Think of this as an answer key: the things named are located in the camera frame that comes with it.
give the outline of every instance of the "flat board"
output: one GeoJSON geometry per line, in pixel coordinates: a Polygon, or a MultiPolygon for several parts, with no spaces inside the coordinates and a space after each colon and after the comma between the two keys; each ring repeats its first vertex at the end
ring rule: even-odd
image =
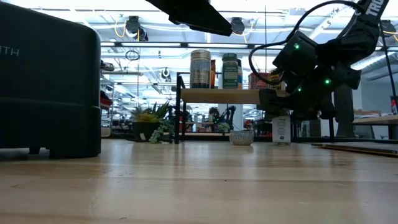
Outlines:
{"type": "Polygon", "coordinates": [[[382,116],[375,118],[358,118],[353,124],[398,124],[398,115],[382,116]]]}
{"type": "Polygon", "coordinates": [[[314,143],[312,145],[326,149],[339,149],[345,151],[357,151],[398,156],[398,144],[384,144],[375,142],[336,142],[314,143]]]}

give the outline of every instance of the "red object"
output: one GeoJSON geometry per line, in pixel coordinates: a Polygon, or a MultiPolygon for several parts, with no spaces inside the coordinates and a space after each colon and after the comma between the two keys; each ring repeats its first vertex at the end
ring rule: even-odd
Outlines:
{"type": "Polygon", "coordinates": [[[104,110],[110,109],[112,103],[113,103],[112,100],[107,100],[107,99],[101,97],[101,109],[104,109],[104,110]]]}
{"type": "MultiPolygon", "coordinates": [[[[271,81],[276,81],[279,79],[278,75],[271,75],[271,78],[269,78],[269,73],[267,72],[260,72],[259,74],[262,78],[265,78],[266,80],[271,79],[271,81]]],[[[249,90],[262,90],[265,88],[284,90],[281,84],[278,85],[266,84],[262,80],[258,79],[258,77],[255,74],[252,73],[249,75],[249,90]]]]}

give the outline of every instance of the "jar label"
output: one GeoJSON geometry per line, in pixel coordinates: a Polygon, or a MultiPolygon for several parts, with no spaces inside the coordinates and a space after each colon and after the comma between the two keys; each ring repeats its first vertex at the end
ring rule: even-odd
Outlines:
{"type": "Polygon", "coordinates": [[[191,60],[190,83],[205,83],[210,81],[210,60],[205,58],[197,58],[191,60]]]}
{"type": "Polygon", "coordinates": [[[238,88],[238,64],[236,62],[224,62],[223,88],[238,88]]]}

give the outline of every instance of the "white label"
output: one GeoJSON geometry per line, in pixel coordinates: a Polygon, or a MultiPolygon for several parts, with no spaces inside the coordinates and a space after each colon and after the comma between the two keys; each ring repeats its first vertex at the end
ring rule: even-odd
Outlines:
{"type": "Polygon", "coordinates": [[[279,116],[272,119],[272,142],[291,142],[290,116],[279,116]]]}
{"type": "Polygon", "coordinates": [[[146,138],[145,138],[145,134],[144,133],[140,133],[140,135],[139,135],[140,137],[141,137],[141,140],[146,140],[146,138]]]}
{"type": "Polygon", "coordinates": [[[190,83],[209,83],[211,60],[207,58],[196,58],[191,60],[190,83]]]}
{"type": "Polygon", "coordinates": [[[384,0],[372,0],[372,3],[369,4],[368,10],[366,11],[367,15],[378,16],[380,13],[380,8],[384,0]]]}

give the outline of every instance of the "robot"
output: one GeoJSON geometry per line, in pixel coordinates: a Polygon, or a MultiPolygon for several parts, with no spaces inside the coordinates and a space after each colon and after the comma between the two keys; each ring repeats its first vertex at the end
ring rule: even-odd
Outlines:
{"type": "MultiPolygon", "coordinates": [[[[231,24],[226,21],[207,0],[147,0],[167,13],[175,24],[186,24],[191,29],[219,35],[231,35],[231,24]]],[[[361,71],[351,65],[370,56],[376,48],[380,34],[379,24],[389,0],[327,1],[307,11],[296,24],[294,30],[282,42],[258,46],[251,50],[249,64],[260,80],[275,85],[282,81],[287,84],[287,94],[275,90],[260,90],[259,99],[268,114],[276,116],[281,110],[292,110],[292,118],[297,120],[336,117],[331,102],[331,93],[348,85],[357,89],[361,71]],[[356,12],[341,34],[325,44],[317,44],[299,31],[303,19],[314,10],[328,4],[345,4],[356,12]],[[273,61],[275,73],[281,73],[280,80],[270,82],[261,77],[251,58],[255,51],[273,45],[285,45],[273,61]]]]}

